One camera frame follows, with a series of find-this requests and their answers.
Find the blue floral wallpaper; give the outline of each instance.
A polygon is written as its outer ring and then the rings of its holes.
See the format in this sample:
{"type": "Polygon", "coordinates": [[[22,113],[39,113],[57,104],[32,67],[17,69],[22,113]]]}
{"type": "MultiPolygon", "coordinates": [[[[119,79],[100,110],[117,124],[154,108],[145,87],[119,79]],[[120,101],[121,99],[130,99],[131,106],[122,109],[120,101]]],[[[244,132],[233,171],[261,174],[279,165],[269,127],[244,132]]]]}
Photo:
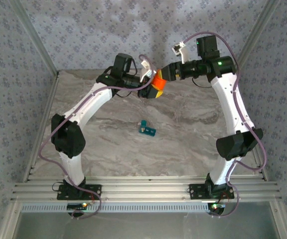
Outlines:
{"type": "Polygon", "coordinates": [[[240,87],[251,118],[264,129],[268,173],[279,182],[287,207],[287,0],[250,54],[240,87]]]}
{"type": "Polygon", "coordinates": [[[266,0],[21,2],[57,69],[103,69],[118,52],[145,53],[158,67],[179,61],[170,47],[201,30],[220,33],[238,54],[266,0]]]}
{"type": "Polygon", "coordinates": [[[7,0],[0,0],[0,222],[22,180],[53,76],[7,0]]]}

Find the orange object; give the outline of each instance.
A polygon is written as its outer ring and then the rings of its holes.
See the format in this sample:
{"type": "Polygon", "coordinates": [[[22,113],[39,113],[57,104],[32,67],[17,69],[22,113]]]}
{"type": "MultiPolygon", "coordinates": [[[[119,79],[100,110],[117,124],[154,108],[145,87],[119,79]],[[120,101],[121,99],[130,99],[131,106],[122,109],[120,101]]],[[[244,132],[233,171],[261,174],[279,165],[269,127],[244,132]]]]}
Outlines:
{"type": "Polygon", "coordinates": [[[154,85],[157,90],[162,91],[166,83],[167,81],[162,78],[161,71],[158,70],[151,84],[154,85]]]}

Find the black mounting plate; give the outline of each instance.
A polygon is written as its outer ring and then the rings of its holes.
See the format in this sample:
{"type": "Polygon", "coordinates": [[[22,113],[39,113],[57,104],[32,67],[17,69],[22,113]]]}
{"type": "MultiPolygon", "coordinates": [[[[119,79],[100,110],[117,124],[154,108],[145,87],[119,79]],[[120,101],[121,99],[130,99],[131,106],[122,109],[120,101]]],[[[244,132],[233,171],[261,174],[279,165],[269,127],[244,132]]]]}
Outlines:
{"type": "MultiPolygon", "coordinates": [[[[99,196],[102,193],[102,185],[100,184],[86,184],[83,188],[93,191],[99,196]]],[[[94,200],[99,200],[99,198],[93,194],[94,200]]],[[[67,186],[60,185],[57,191],[57,200],[80,200],[80,201],[88,201],[92,200],[92,195],[90,193],[84,192],[80,197],[76,196],[76,194],[68,194],[67,186]]]]}
{"type": "Polygon", "coordinates": [[[227,187],[227,190],[223,190],[212,195],[206,192],[206,187],[204,184],[189,184],[189,194],[190,199],[234,199],[234,193],[232,187],[227,187]]]}

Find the gray marble surface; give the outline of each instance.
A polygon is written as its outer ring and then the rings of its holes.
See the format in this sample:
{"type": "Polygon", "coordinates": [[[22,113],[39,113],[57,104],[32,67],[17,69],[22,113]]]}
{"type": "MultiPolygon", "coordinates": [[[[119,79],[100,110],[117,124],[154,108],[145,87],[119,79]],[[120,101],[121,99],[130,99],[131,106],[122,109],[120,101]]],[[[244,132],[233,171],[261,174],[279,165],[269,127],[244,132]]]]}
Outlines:
{"type": "MultiPolygon", "coordinates": [[[[101,73],[102,70],[60,72],[44,139],[50,134],[51,117],[71,109],[101,73]]],[[[205,78],[197,81],[200,85],[209,85],[205,78]]],[[[216,139],[222,137],[225,130],[214,90],[198,88],[189,79],[168,83],[158,99],[141,99],[135,93],[127,98],[113,97],[85,126],[83,171],[86,176],[206,176],[218,156],[216,139]],[[155,137],[138,133],[141,120],[156,128],[155,137]]],[[[60,161],[51,143],[46,145],[43,155],[60,161]]],[[[243,161],[255,166],[251,152],[243,161]]],[[[62,175],[57,165],[40,158],[32,173],[34,176],[62,175]]],[[[252,174],[241,166],[237,166],[234,173],[252,174]]]]}

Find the wall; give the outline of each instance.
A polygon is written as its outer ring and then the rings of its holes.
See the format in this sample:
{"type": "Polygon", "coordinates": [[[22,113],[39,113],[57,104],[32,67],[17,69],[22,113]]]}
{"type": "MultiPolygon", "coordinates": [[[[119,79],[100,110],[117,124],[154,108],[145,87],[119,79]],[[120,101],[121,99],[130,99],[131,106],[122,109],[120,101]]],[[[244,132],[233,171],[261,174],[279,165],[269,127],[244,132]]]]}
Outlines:
{"type": "Polygon", "coordinates": [[[287,0],[250,54],[240,86],[251,118],[264,129],[268,173],[287,206],[287,0]]]}
{"type": "Polygon", "coordinates": [[[0,221],[23,178],[52,79],[9,2],[0,0],[0,221]]]}
{"type": "MultiPolygon", "coordinates": [[[[58,69],[103,69],[118,52],[178,61],[170,47],[202,30],[238,54],[265,0],[21,0],[58,69]]],[[[222,54],[227,54],[225,47],[222,54]]]]}

